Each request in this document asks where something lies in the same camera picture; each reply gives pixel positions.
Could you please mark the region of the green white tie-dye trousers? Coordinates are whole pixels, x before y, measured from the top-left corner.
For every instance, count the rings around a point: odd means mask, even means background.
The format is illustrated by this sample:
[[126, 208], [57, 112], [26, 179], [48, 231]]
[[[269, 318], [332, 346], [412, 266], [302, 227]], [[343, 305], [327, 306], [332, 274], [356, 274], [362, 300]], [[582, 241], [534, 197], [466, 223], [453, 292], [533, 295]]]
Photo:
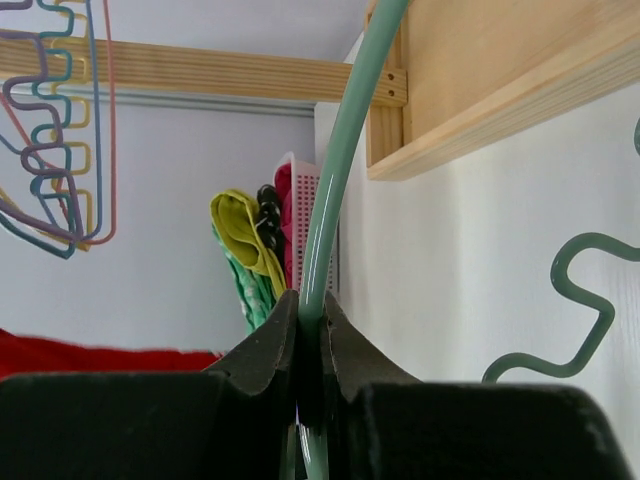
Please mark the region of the green white tie-dye trousers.
[[244, 267], [225, 246], [215, 225], [212, 225], [212, 232], [228, 262], [247, 334], [252, 334], [267, 321], [276, 305], [271, 280]]

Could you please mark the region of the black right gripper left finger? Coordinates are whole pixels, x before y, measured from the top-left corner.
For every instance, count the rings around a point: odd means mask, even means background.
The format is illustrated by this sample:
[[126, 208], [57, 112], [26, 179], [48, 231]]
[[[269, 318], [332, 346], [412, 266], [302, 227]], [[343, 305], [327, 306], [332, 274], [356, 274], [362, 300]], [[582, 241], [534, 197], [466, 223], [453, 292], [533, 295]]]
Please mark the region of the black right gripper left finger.
[[198, 373], [51, 373], [1, 384], [5, 479], [291, 479], [298, 295]]

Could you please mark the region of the yellow-green trousers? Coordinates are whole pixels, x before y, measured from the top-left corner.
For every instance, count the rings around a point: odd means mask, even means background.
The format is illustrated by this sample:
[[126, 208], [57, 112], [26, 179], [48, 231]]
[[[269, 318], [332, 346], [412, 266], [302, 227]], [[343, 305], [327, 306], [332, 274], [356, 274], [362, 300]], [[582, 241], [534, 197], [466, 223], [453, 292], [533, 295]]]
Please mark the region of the yellow-green trousers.
[[232, 256], [246, 269], [267, 277], [276, 300], [286, 290], [286, 279], [276, 253], [257, 230], [259, 203], [238, 189], [216, 194], [210, 202], [212, 223]]

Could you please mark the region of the mint green hanger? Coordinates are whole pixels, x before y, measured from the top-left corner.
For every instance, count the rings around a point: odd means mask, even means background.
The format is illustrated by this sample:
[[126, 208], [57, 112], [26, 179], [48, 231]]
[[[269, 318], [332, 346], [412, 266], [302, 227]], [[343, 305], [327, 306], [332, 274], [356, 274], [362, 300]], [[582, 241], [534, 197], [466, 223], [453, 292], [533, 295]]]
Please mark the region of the mint green hanger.
[[[401, 23], [407, 7], [404, 1], [381, 1], [375, 7], [346, 85], [317, 187], [298, 296], [294, 351], [302, 453], [307, 474], [312, 479], [333, 479], [328, 466], [320, 347], [325, 303], [328, 297], [333, 297], [326, 290], [329, 255], [360, 131], [382, 73], [383, 56], [391, 48], [392, 30]], [[593, 326], [574, 356], [568, 362], [558, 364], [527, 353], [509, 353], [491, 363], [476, 383], [568, 386], [567, 379], [587, 366], [616, 316], [608, 299], [570, 278], [572, 261], [587, 250], [628, 262], [639, 259], [636, 246], [599, 232], [586, 232], [571, 238], [556, 254], [550, 269], [553, 288], [565, 299], [596, 313]]]

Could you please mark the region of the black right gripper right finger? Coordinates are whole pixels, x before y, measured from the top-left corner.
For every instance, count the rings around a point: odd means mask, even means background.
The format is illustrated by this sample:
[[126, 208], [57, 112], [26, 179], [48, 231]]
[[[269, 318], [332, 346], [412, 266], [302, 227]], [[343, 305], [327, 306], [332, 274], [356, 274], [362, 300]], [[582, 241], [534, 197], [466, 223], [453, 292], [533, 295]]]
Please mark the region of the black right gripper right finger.
[[603, 411], [545, 384], [423, 382], [328, 297], [320, 329], [333, 479], [629, 479]]

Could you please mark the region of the red trousers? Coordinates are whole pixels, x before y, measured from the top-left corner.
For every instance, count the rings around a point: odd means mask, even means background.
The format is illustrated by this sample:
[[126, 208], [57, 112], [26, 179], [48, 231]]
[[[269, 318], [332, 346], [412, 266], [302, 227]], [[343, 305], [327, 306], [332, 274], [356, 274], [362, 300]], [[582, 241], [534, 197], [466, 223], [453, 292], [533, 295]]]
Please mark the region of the red trousers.
[[220, 360], [212, 351], [88, 347], [1, 332], [1, 377], [42, 373], [196, 372]]

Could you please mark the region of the lilac hanger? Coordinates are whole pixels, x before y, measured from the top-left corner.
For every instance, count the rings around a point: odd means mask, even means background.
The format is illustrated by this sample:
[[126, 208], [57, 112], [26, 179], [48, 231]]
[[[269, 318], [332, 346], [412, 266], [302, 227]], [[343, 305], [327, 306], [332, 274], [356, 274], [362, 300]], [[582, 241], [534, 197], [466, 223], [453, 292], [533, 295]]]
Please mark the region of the lilac hanger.
[[[33, 141], [26, 141], [25, 148], [20, 152], [21, 164], [26, 171], [34, 176], [36, 187], [39, 187], [41, 181], [44, 179], [65, 179], [68, 182], [70, 190], [68, 194], [58, 194], [58, 197], [61, 197], [65, 201], [65, 205], [67, 207], [67, 229], [63, 229], [61, 227], [53, 225], [52, 223], [47, 223], [35, 217], [29, 216], [4, 199], [1, 200], [1, 225], [3, 228], [8, 230], [13, 235], [19, 237], [20, 239], [25, 240], [28, 243], [58, 258], [67, 260], [75, 253], [76, 245], [81, 241], [81, 237], [83, 235], [83, 224], [81, 216], [79, 215], [79, 201], [77, 198], [75, 180], [72, 178], [71, 171], [68, 168], [41, 166], [33, 167], [29, 163], [29, 159], [31, 157], [34, 157], [38, 160], [41, 159], [41, 157], [39, 156], [39, 152], [41, 150], [52, 150], [58, 148], [67, 149], [67, 145], [64, 142], [64, 136], [62, 133], [60, 115], [58, 114], [57, 110], [48, 103], [20, 103], [12, 98], [12, 88], [16, 84], [40, 83], [49, 79], [49, 68], [45, 47], [41, 37], [38, 34], [27, 31], [2, 29], [1, 38], [3, 40], [30, 41], [33, 44], [34, 49], [38, 55], [39, 62], [39, 71], [37, 74], [30, 76], [15, 76], [6, 80], [2, 86], [1, 98], [4, 99], [7, 104], [19, 110], [48, 111], [51, 114], [54, 132], [56, 134], [55, 140], [48, 143], [34, 143]], [[46, 243], [38, 238], [33, 237], [32, 235], [27, 234], [26, 232], [23, 232], [9, 220], [9, 217], [36, 230], [65, 240], [67, 242], [67, 248], [65, 250], [59, 249], [54, 245]]]

